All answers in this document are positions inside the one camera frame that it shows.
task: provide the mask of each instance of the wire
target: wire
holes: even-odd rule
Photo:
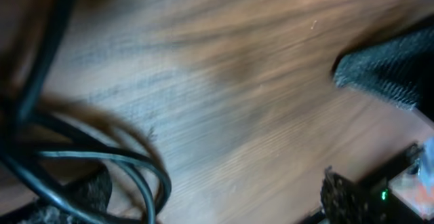
[[[0,161],[28,188],[44,200],[69,212],[83,221],[94,224],[155,224],[156,215],[167,202],[172,185],[165,170],[151,158],[138,153],[107,147],[89,134],[50,115],[34,109],[43,82],[55,57],[67,27],[75,0],[55,0],[33,67],[17,101],[0,96],[0,107],[7,113],[7,121],[0,133]],[[28,145],[18,148],[15,135],[28,124],[38,124],[73,141],[72,145]],[[100,212],[82,204],[53,179],[35,160],[45,157],[111,160],[137,184],[146,206],[146,220],[124,219]],[[140,166],[152,171],[160,181],[155,203],[147,182],[136,169]]]

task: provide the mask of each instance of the wooden floor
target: wooden floor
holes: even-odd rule
[[[46,7],[35,3],[0,1],[2,52],[29,8],[28,23],[41,25]],[[161,224],[293,223],[319,205],[325,167],[357,179],[433,134],[330,75],[343,50],[432,14],[433,3],[79,0],[44,99],[147,138],[174,186]],[[110,211],[137,216],[137,190],[115,175]]]

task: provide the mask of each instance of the white speck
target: white speck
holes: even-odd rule
[[[311,30],[313,30],[315,28],[315,24],[317,24],[317,20],[313,22],[313,24],[311,26]]]

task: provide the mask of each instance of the cord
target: cord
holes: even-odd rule
[[[33,67],[17,101],[13,102],[5,96],[0,96],[0,106],[7,113],[5,128],[0,133],[0,161],[41,198],[83,221],[93,224],[155,224],[155,216],[164,207],[172,190],[170,178],[159,164],[138,153],[107,147],[61,119],[34,109],[67,27],[74,2],[75,0],[55,0]],[[44,126],[70,138],[73,144],[27,145],[24,147],[21,145],[18,148],[14,140],[15,135],[28,124]],[[146,220],[114,217],[78,202],[36,163],[36,160],[45,157],[111,160],[137,184],[146,205]],[[137,166],[150,170],[160,181],[155,203],[152,191],[136,169]]]

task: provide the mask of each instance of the green light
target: green light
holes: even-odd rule
[[[387,198],[387,190],[384,190],[383,192],[381,192],[381,199],[386,200],[386,198]]]

